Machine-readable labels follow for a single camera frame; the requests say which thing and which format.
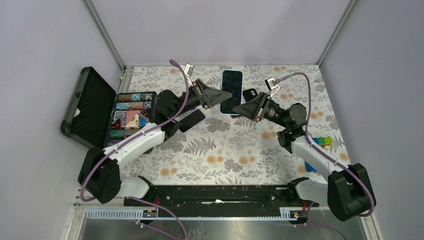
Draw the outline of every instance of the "open case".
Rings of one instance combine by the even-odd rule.
[[[93,67],[84,67],[60,131],[89,149],[103,149],[136,133],[143,128],[145,121],[152,121],[156,102],[157,94],[154,91],[117,94]],[[131,120],[138,120],[138,126],[134,123],[130,125]],[[120,123],[120,126],[112,127],[112,123]]]

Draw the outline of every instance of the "black smartphone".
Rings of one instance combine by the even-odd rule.
[[[243,72],[239,70],[222,71],[221,90],[231,93],[232,97],[221,102],[219,112],[226,115],[237,115],[233,108],[242,103]]]
[[[201,122],[203,122],[206,119],[206,116],[203,114],[202,111],[199,109],[194,110],[189,115],[185,116],[183,119],[181,119],[179,122],[181,123],[181,126],[179,127],[179,130],[182,133],[186,133],[188,130],[194,128],[195,126],[199,125]]]

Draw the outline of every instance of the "patterned cloth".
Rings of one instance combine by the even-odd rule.
[[[267,92],[264,80],[304,72],[311,81],[312,113],[309,131],[313,137],[331,137],[333,156],[349,162],[326,87],[317,65],[195,66],[192,79],[200,78],[219,88],[224,69],[243,72],[243,88]],[[308,107],[305,78],[295,76],[280,84],[273,97],[282,108],[294,103]],[[129,91],[172,90],[177,96],[185,91],[183,77],[175,67],[136,67]],[[255,123],[246,118],[231,119],[219,112],[219,106],[203,110],[207,119],[187,134],[177,132],[168,141],[155,146],[150,154],[137,157],[123,169],[127,176],[144,176],[153,184],[285,184],[299,177],[325,182],[318,173],[305,170],[304,161],[282,148],[277,132],[283,130],[267,120]]]

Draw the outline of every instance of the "case lid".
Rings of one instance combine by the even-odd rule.
[[[93,67],[84,67],[60,126],[61,132],[88,148],[103,149],[116,95]],[[79,115],[74,117],[77,109]]]

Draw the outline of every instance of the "white smartphone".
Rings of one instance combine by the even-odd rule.
[[[221,102],[219,112],[225,115],[237,115],[235,106],[242,104],[243,72],[239,70],[224,70],[221,75],[221,90],[231,93],[232,97]]]

